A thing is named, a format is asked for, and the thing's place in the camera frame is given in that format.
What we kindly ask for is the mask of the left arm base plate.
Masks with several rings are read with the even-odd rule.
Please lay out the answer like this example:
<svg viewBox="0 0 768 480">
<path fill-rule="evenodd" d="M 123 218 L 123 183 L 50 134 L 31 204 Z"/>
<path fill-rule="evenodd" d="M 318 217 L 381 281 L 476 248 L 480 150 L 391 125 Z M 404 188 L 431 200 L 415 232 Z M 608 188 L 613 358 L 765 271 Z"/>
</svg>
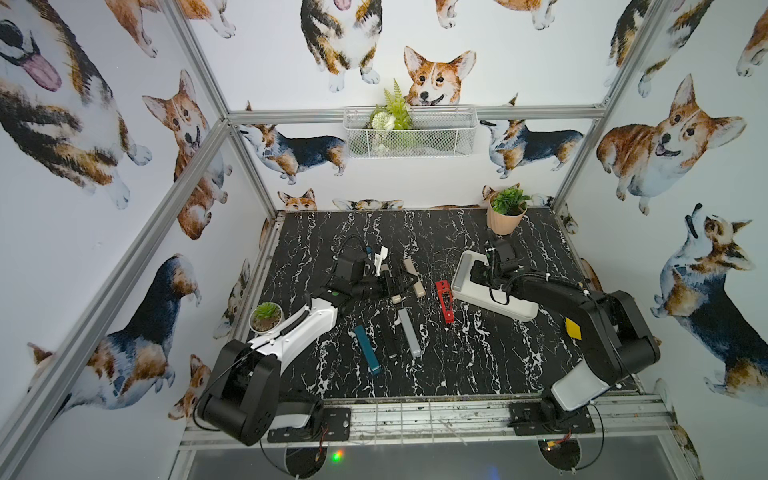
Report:
<svg viewBox="0 0 768 480">
<path fill-rule="evenodd" d="M 321 408 L 311 414 L 278 415 L 267 432 L 269 443 L 347 441 L 350 408 Z"/>
</svg>

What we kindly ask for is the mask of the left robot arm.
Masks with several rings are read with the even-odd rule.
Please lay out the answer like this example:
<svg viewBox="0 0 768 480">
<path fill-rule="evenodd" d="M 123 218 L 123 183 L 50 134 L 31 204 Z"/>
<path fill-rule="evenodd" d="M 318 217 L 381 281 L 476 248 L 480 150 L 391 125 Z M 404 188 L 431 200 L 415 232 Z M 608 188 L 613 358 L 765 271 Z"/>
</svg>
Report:
<svg viewBox="0 0 768 480">
<path fill-rule="evenodd" d="M 207 431 L 221 431 L 246 446 L 270 431 L 299 441 L 321 436 L 323 401 L 283 390 L 282 373 L 336 326 L 345 306 L 383 297 L 381 268 L 388 256 L 384 246 L 339 252 L 324 284 L 305 295 L 297 312 L 247 343 L 226 343 L 192 409 L 195 425 L 206 422 Z"/>
</svg>

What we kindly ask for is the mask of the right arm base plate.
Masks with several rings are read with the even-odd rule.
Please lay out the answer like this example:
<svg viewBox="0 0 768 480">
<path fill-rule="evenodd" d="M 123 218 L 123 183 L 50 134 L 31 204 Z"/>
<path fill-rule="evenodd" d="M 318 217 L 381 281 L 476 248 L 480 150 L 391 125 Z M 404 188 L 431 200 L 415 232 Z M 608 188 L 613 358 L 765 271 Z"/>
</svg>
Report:
<svg viewBox="0 0 768 480">
<path fill-rule="evenodd" d="M 518 436 L 565 436 L 596 431 L 588 409 L 564 411 L 551 400 L 512 402 L 508 405 L 511 427 Z"/>
</svg>

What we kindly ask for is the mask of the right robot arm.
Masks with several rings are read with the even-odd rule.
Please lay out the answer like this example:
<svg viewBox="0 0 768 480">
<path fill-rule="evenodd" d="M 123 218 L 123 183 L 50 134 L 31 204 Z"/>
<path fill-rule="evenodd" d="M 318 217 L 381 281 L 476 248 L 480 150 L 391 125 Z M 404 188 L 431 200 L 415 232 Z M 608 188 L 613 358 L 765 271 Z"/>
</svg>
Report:
<svg viewBox="0 0 768 480">
<path fill-rule="evenodd" d="M 513 320 L 533 320 L 540 307 L 564 319 L 582 359 L 546 387 L 540 408 L 548 420 L 577 412 L 616 384 L 660 360 L 661 352 L 634 298 L 590 290 L 581 282 L 524 267 L 501 238 L 483 254 L 462 253 L 452 284 L 467 303 Z"/>
</svg>

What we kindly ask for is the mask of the grey plier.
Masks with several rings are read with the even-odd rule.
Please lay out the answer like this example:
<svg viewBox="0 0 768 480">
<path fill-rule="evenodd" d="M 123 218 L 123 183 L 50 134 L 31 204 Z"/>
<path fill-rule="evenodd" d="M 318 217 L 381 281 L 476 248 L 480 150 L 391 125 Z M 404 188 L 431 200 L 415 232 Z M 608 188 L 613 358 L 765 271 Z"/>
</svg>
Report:
<svg viewBox="0 0 768 480">
<path fill-rule="evenodd" d="M 421 358 L 423 352 L 419 345 L 419 341 L 417 339 L 417 336 L 409 315 L 409 311 L 407 308 L 402 308 L 398 311 L 398 319 L 400 320 L 400 324 L 403 328 L 412 357 L 414 359 Z"/>
</svg>

